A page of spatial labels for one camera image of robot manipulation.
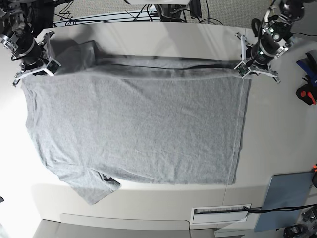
vent grille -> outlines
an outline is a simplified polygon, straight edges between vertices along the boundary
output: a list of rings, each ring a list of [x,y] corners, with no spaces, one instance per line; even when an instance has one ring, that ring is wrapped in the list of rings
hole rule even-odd
[[[207,213],[227,213],[227,212],[243,212],[243,206],[241,207],[219,207],[208,209],[195,209],[195,214],[207,214]]]
[[[233,222],[245,222],[248,212],[243,207],[250,208],[251,204],[221,206],[221,207],[193,207],[190,224],[210,225]]]

white table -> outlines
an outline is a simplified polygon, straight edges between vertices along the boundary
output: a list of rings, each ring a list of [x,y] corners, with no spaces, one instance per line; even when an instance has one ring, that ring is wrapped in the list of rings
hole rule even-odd
[[[249,39],[252,38],[251,30],[244,28],[158,22],[101,23],[60,27],[54,31],[58,50],[68,45],[64,41],[83,43],[96,40],[101,49],[114,54],[217,60],[240,59],[240,41],[234,36],[236,32],[246,33]],[[274,62],[273,68],[279,73],[280,84],[267,76],[252,81],[234,185],[162,185],[120,181],[122,187],[118,191],[93,206],[89,206],[40,164],[24,128],[26,104],[23,93],[11,87],[16,65],[11,64],[8,68],[9,54],[4,56],[2,51],[0,63],[5,65],[0,64],[0,71],[5,72],[7,77],[0,81],[0,91],[5,94],[0,95],[3,115],[0,126],[4,129],[0,139],[5,145],[0,157],[9,155],[9,162],[4,163],[4,174],[0,175],[0,179],[14,171],[32,177],[24,182],[25,196],[32,203],[28,210],[32,221],[39,218],[38,213],[42,219],[54,221],[60,221],[61,213],[122,219],[189,220],[192,207],[248,203],[252,203],[253,207],[261,206],[272,175],[308,171],[317,162],[317,110],[295,95],[296,89],[304,83],[301,78],[305,75],[296,61],[304,58],[305,52],[311,49],[317,49],[316,42],[301,41]],[[14,140],[19,142],[22,152],[14,149],[16,146],[10,143]],[[11,186],[20,182],[13,176],[10,179]],[[16,197],[19,192],[10,191],[8,186],[4,191],[14,203],[8,202],[7,206],[23,207],[22,198]],[[317,202],[316,193],[317,189],[313,189],[308,204]],[[253,229],[256,221],[257,215],[250,215],[246,222],[210,228],[221,228],[217,231],[218,236],[224,236],[225,233],[220,233]],[[3,225],[13,231],[10,222]]]

gray t-shirt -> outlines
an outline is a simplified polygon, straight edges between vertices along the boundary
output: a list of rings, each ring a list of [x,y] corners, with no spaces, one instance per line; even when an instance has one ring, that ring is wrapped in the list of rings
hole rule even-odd
[[[89,204],[112,178],[232,184],[248,88],[230,69],[110,64],[22,84],[43,164]]]

metal bracket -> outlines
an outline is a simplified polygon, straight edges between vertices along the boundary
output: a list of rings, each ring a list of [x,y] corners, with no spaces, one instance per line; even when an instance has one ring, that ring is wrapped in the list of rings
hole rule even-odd
[[[15,80],[13,82],[14,87],[16,87],[16,85],[19,83],[20,79],[25,78],[28,75],[44,71],[47,75],[54,76],[58,68],[61,67],[61,64],[57,60],[55,60],[54,52],[51,48],[51,36],[53,34],[53,31],[46,33],[43,37],[42,42],[38,43],[39,45],[44,46],[42,57],[47,60],[47,63],[43,62],[43,65],[41,67],[27,71],[25,71],[24,66],[21,65],[21,71],[15,75]]]
[[[260,69],[260,68],[256,67],[255,65],[247,67],[247,62],[250,60],[247,58],[247,47],[251,47],[253,45],[249,43],[249,41],[245,37],[245,35],[241,35],[241,33],[238,32],[238,33],[236,33],[236,36],[241,41],[242,60],[234,69],[239,72],[239,74],[242,76],[242,78],[245,78],[250,73],[255,73],[258,76],[260,74],[265,74],[267,76],[272,77],[277,83],[280,83],[281,80],[278,78],[278,73],[276,71],[271,70],[270,65],[268,65],[268,70]]]

black cable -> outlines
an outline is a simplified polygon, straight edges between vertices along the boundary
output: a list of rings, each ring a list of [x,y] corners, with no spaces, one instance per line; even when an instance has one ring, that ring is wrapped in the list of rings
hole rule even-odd
[[[221,22],[221,21],[219,21],[219,20],[217,20],[217,19],[215,19],[215,18],[209,18],[209,20],[214,20],[214,21],[217,21],[217,22],[219,22],[222,26],[223,26],[223,23]]]
[[[149,21],[148,20],[148,16],[139,16],[138,17],[138,22],[145,22],[145,21]],[[125,19],[132,19],[131,17],[130,18],[118,18],[118,19],[114,19],[114,20],[125,20]],[[95,21],[94,20],[82,20],[80,21],[80,23],[77,23],[75,19],[73,19],[71,22],[73,22],[73,25],[83,25],[83,24],[89,24],[89,23],[94,23]]]
[[[142,65],[124,65],[119,63],[114,63],[115,66],[124,66],[124,67],[139,67],[139,68],[156,68],[156,69],[168,69],[168,70],[192,70],[192,69],[206,69],[206,68],[230,68],[227,67],[229,64],[206,64],[206,65],[196,65],[188,68],[163,68],[163,67],[151,67],[151,66],[142,66]]]
[[[67,19],[68,21],[65,21],[65,22],[75,22],[76,23],[76,22],[87,22],[87,21],[89,21],[89,22],[107,22],[107,23],[110,23],[110,21],[93,20],[93,19],[91,19],[91,20],[80,20],[80,19],[77,20],[77,19],[67,18],[67,17],[61,16],[61,15],[58,15],[56,13],[54,13],[54,15],[62,17],[61,21],[63,21],[64,19]]]
[[[100,15],[98,17],[103,17],[103,16],[118,16],[118,15],[123,15],[123,14],[126,14],[125,12],[122,12],[122,13],[114,13],[114,14],[105,14],[105,15]],[[80,19],[78,19],[79,21],[81,22],[86,22],[86,21],[90,21],[89,23],[91,22],[106,22],[106,21],[102,21],[102,20],[94,20],[93,18],[95,18],[96,16],[86,16],[86,17],[81,17]],[[138,18],[148,18],[148,16],[139,16]],[[76,19],[73,19],[73,18],[67,18],[65,17],[65,19],[69,19],[69,20],[73,20],[73,21],[76,21]],[[123,20],[123,19],[129,19],[129,18],[118,18],[118,19],[114,19],[114,20]]]
[[[134,20],[138,20],[135,16],[133,16],[132,14],[128,13],[130,16],[132,16],[134,18]]]
[[[17,61],[17,60],[20,60],[20,59],[23,59],[23,58],[38,58],[38,59],[43,60],[43,62],[48,63],[48,62],[47,62],[47,59],[44,59],[43,57],[39,57],[39,56],[26,56],[26,55],[24,55],[24,56],[20,56],[20,57],[17,57],[17,58],[13,58],[13,57],[16,55],[16,52],[14,52],[14,53],[12,54],[12,56],[11,56],[11,61]]]
[[[261,213],[268,213],[268,212],[292,212],[292,211],[298,211],[302,210],[305,208],[310,208],[310,207],[315,207],[317,206],[317,203],[311,204],[311,205],[306,205],[306,206],[300,206],[300,207],[280,207],[280,208],[275,208],[271,210],[253,210],[247,207],[243,207],[245,211],[248,211],[249,213],[254,213],[254,214],[261,214]]]
[[[188,10],[188,9],[184,9],[184,11],[188,11],[188,12],[191,12],[196,18],[197,20],[199,21],[199,23],[201,23],[202,21],[199,19],[199,17],[191,10]]]
[[[273,6],[275,2],[276,2],[276,0],[273,0],[273,2],[271,3],[270,7]]]
[[[207,21],[207,19],[202,20],[202,24],[203,24],[205,21]],[[212,22],[212,21],[211,21],[211,23],[212,23],[213,25],[216,25],[216,23],[214,23],[214,22]]]
[[[207,0],[205,0],[207,6],[207,24],[210,24],[209,6]]]
[[[135,17],[135,19],[134,19],[133,21],[138,20],[139,15],[142,13],[143,9],[144,9],[146,6],[147,6],[147,5],[144,5],[144,6],[143,6],[143,8],[141,9],[141,11],[139,12],[139,14]]]
[[[317,36],[317,35],[305,34],[305,33],[302,33],[302,32],[293,32],[292,34],[300,34],[300,35],[304,35],[304,36]]]
[[[259,49],[260,49],[260,40],[262,39],[261,29],[262,29],[262,24],[263,24],[263,22],[264,22],[264,17],[263,17],[263,19],[262,19],[262,21],[261,21],[261,23],[260,23],[260,25],[259,25],[259,30],[258,30],[257,54],[256,54],[255,57],[253,57],[252,60],[250,60],[250,61],[248,61],[248,62],[246,63],[246,67],[250,67],[250,66],[253,64],[253,62],[257,59],[257,57],[259,56],[259,54],[260,54]]]
[[[251,21],[251,29],[255,37],[258,37],[258,31],[260,27],[261,27],[261,21],[258,20],[257,18],[253,18]]]
[[[183,10],[183,16],[184,16],[184,21],[186,21],[186,23],[187,23],[186,14],[185,14],[184,10]]]
[[[148,15],[149,15],[149,17],[150,17],[150,21],[153,21],[151,15],[150,15],[150,13],[149,13],[149,8],[150,8],[150,5],[148,5],[148,7],[147,7],[147,13],[148,13]]]
[[[63,17],[67,16],[68,18],[71,15],[71,12],[68,11],[68,9],[72,6],[72,4],[74,3],[74,0],[69,2],[66,7],[64,7],[61,11],[59,11],[59,15],[62,15]]]

